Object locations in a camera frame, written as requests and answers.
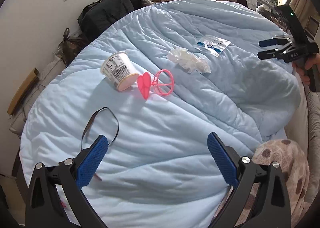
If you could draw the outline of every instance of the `pink plastic object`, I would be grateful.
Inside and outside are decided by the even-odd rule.
[[[159,75],[162,72],[165,72],[165,73],[167,73],[167,75],[169,75],[171,83],[166,83],[166,84],[158,83]],[[152,85],[154,85],[154,87],[155,87],[155,93],[158,94],[158,95],[161,95],[161,96],[167,96],[170,93],[172,93],[173,87],[174,87],[173,76],[166,69],[163,69],[163,70],[160,70],[159,72],[157,72],[155,74],[155,76],[153,77],[153,81],[151,81],[151,76],[147,72],[145,72],[143,75],[139,76],[137,81],[138,81],[138,88],[139,88],[143,98],[145,98],[145,99],[148,99],[149,94],[150,94],[150,88],[151,88]],[[159,86],[168,86],[168,85],[171,86],[169,92],[162,92],[161,89],[159,88]]]

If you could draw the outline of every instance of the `white paper cup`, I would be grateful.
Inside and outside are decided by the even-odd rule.
[[[139,77],[125,51],[117,52],[105,60],[100,72],[108,77],[118,91],[129,88]]]

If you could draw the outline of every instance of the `metal screw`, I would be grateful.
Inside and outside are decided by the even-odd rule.
[[[66,159],[65,161],[64,161],[64,164],[66,165],[66,166],[69,166],[69,165],[71,165],[73,163],[73,160],[72,159]]]
[[[242,162],[245,163],[245,164],[250,163],[250,158],[248,158],[248,157],[243,157],[241,160],[242,160]]]
[[[272,162],[272,165],[275,167],[275,168],[278,168],[280,166],[280,164],[276,161],[273,161]]]
[[[42,163],[36,164],[36,169],[41,169],[42,168]]]

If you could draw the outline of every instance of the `bed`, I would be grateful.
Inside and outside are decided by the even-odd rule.
[[[193,44],[203,35],[231,44],[214,57]],[[117,139],[83,188],[109,227],[207,227],[225,196],[224,182],[206,145],[216,132],[241,156],[263,142],[285,138],[284,126],[300,105],[292,66],[260,61],[260,40],[283,34],[258,13],[232,2],[177,0],[127,15],[85,48],[34,103],[24,127],[20,159],[27,184],[36,163],[47,167],[76,156],[91,115],[108,106],[120,123]],[[166,57],[176,47],[204,58],[212,73],[187,73]],[[137,86],[116,91],[101,64],[126,51],[140,74],[170,70],[174,93],[151,94]],[[160,80],[167,83],[163,75]],[[83,146],[100,135],[112,140],[116,122],[108,112],[95,119]],[[77,223],[59,188],[69,218]]]

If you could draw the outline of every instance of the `crumpled tissue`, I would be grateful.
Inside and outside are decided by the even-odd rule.
[[[186,48],[172,49],[167,58],[175,64],[181,65],[184,69],[188,70],[188,73],[198,71],[199,73],[211,73],[210,66],[207,61],[201,57],[197,57],[195,54],[188,52]]]

